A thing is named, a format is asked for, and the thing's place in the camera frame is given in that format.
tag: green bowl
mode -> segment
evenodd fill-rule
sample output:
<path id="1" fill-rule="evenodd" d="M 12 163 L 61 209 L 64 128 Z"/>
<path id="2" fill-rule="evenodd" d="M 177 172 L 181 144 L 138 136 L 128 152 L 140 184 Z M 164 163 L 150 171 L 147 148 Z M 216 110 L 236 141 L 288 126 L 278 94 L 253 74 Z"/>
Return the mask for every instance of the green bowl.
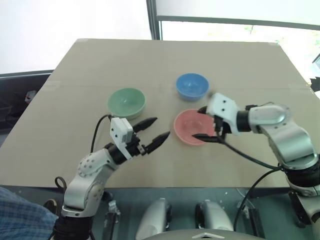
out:
<path id="1" fill-rule="evenodd" d="M 136 88 L 122 88 L 115 91 L 108 99 L 108 110 L 119 118 L 132 120 L 141 115 L 146 106 L 146 98 Z"/>

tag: bowl rim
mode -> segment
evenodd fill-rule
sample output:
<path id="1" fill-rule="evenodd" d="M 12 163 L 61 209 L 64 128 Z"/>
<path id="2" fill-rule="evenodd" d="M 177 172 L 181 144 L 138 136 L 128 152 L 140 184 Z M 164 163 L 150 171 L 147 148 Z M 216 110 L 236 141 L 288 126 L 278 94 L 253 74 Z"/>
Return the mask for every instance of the bowl rim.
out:
<path id="1" fill-rule="evenodd" d="M 206 88 L 206 90 L 205 90 L 203 93 L 201 93 L 201 94 L 199 94 L 199 95 L 188 95 L 188 94 L 180 91 L 180 89 L 178 88 L 178 82 L 179 82 L 179 80 L 181 79 L 182 76 L 185 76 L 185 75 L 188 75 L 188 74 L 198 75 L 198 76 L 200 76 L 202 79 L 205 80 L 206 85 L 207 85 L 207 88 Z M 188 72 L 188 73 L 184 73 L 184 74 L 180 75 L 180 76 L 177 78 L 177 80 L 175 81 L 175 88 L 176 88 L 176 90 L 177 90 L 177 92 L 178 92 L 179 94 L 181 94 L 181 95 L 183 95 L 183 96 L 185 96 L 185 97 L 189 97 L 189 98 L 201 98 L 201 97 L 203 97 L 203 96 L 208 92 L 208 90 L 209 90 L 209 88 L 210 88 L 210 84 L 209 84 L 208 79 L 206 79 L 206 78 L 205 78 L 204 76 L 202 76 L 201 74 L 195 73 L 195 72 Z"/>
<path id="2" fill-rule="evenodd" d="M 184 140 L 178 133 L 177 133 L 177 128 L 176 128 L 176 122 L 177 122 L 177 119 L 178 117 L 180 117 L 181 114 L 183 114 L 184 112 L 187 112 L 187 111 L 190 111 L 190 110 L 195 110 L 195 111 L 198 111 L 198 109 L 196 108 L 189 108 L 189 109 L 186 109 L 186 110 L 183 110 L 181 112 L 179 112 L 179 114 L 175 117 L 174 119 L 174 122 L 173 122 L 173 130 L 175 132 L 175 135 L 182 141 L 184 142 L 185 144 L 188 144 L 190 146 L 201 146 L 201 145 L 204 145 L 205 142 L 204 141 L 201 141 L 199 143 L 191 143 L 191 142 L 188 142 L 186 140 Z"/>
<path id="3" fill-rule="evenodd" d="M 113 112 L 113 111 L 111 111 L 111 108 L 110 108 L 110 104 L 109 104 L 109 102 L 110 102 L 110 99 L 112 98 L 112 96 L 115 94 L 115 93 L 117 93 L 117 92 L 119 92 L 119 91 L 122 91 L 122 90 L 128 90 L 128 89 L 130 89 L 130 90 L 136 90 L 136 91 L 138 91 L 140 94 L 142 94 L 142 96 L 143 96 L 143 104 L 142 104 L 142 106 L 138 109 L 138 110 L 136 110 L 135 112 L 133 112 L 133 113 L 131 113 L 131 114 L 129 114 L 129 115 L 123 115 L 123 114 L 117 114 L 116 112 Z M 144 107 L 146 106 L 146 95 L 141 91 L 141 90 L 139 90 L 139 89 L 137 89 L 137 88 L 135 88 L 135 87 L 123 87 L 123 88 L 120 88 L 120 89 L 118 89 L 118 90 L 116 90 L 116 91 L 114 91 L 109 97 L 108 97 L 108 99 L 107 99 L 107 108 L 108 108 L 108 110 L 112 113 L 112 114 L 115 114 L 117 117 L 120 117 L 120 118 L 126 118 L 126 117 L 131 117 L 131 116 L 133 116 L 133 115 L 136 115 L 136 114 L 138 114 L 138 113 L 140 113 L 143 109 L 144 109 Z"/>

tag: pink bowl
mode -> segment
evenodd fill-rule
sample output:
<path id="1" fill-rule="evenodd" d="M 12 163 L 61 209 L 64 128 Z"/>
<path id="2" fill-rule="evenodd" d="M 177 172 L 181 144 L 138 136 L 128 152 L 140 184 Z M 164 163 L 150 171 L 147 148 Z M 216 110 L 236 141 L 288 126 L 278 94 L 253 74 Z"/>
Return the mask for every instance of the pink bowl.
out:
<path id="1" fill-rule="evenodd" d="M 214 136 L 214 119 L 208 115 L 197 112 L 197 109 L 188 109 L 179 113 L 174 120 L 174 131 L 182 142 L 191 146 L 205 144 L 192 135 L 208 134 Z"/>

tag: white wall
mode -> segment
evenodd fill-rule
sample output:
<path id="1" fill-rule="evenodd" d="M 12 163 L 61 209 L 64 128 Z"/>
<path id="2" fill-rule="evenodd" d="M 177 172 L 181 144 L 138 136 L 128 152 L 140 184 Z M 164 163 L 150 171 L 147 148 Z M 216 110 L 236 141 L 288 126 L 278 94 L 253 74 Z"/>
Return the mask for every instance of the white wall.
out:
<path id="1" fill-rule="evenodd" d="M 320 25 L 319 0 L 156 0 L 157 15 Z"/>
<path id="2" fill-rule="evenodd" d="M 145 0 L 0 0 L 0 74 L 54 69 L 78 38 L 151 39 Z"/>

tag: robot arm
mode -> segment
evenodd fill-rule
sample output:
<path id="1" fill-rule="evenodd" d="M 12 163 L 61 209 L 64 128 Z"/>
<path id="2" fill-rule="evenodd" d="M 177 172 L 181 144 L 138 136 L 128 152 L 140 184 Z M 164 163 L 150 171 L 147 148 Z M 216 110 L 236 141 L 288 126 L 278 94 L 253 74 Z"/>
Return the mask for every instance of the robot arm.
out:
<path id="1" fill-rule="evenodd" d="M 218 132 L 239 136 L 241 132 L 264 134 L 269 146 L 282 166 L 293 191 L 289 194 L 298 217 L 305 224 L 313 224 L 320 237 L 320 162 L 308 133 L 293 120 L 290 109 L 272 102 L 262 106 L 250 105 L 240 110 L 235 101 L 220 94 L 211 96 L 208 106 L 199 109 L 215 119 Z M 196 134 L 205 142 L 218 142 L 216 137 Z"/>
<path id="2" fill-rule="evenodd" d="M 167 139 L 163 133 L 149 145 L 141 145 L 137 132 L 148 128 L 157 118 L 148 118 L 131 126 L 125 118 L 110 119 L 110 136 L 114 142 L 83 158 L 64 193 L 64 202 L 53 228 L 52 240 L 92 239 L 93 216 L 99 207 L 108 178 L 133 156 L 150 154 Z"/>

